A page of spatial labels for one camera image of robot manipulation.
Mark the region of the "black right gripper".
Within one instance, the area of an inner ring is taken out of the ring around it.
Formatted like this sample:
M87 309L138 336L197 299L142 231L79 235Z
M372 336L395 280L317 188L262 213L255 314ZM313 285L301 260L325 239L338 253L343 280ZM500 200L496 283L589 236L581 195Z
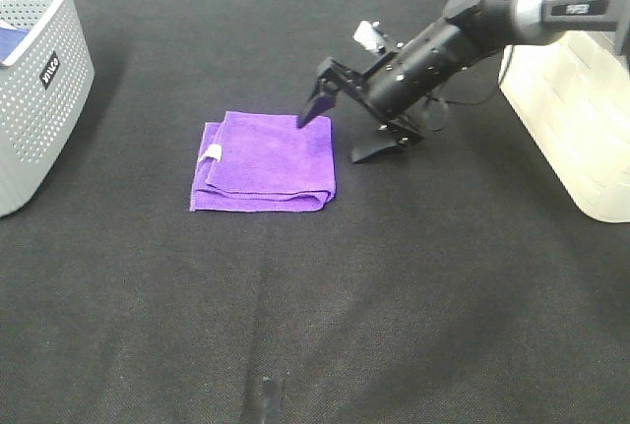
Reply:
M365 71L355 71L331 57L320 64L314 89L297 116L297 128L306 127L336 106L341 91L361 105L380 128L351 150L354 164L420 142L426 127L404 113L481 57L481 50L465 33L443 19L406 43L380 31L386 51L372 54L376 61Z

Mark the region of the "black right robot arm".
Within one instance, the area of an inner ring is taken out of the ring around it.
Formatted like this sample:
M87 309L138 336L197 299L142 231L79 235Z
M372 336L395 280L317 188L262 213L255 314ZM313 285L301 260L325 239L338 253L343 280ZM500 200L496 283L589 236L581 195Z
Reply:
M381 125L383 135L352 151L353 162L395 147L415 145L424 123L407 110L453 75L508 45L547 45L569 30L612 31L614 51L629 54L629 0L449 0L441 16L406 43L391 39L379 24L361 22L353 38L375 56L357 72L327 58L313 92L297 118L303 128L333 108L339 92L359 103Z

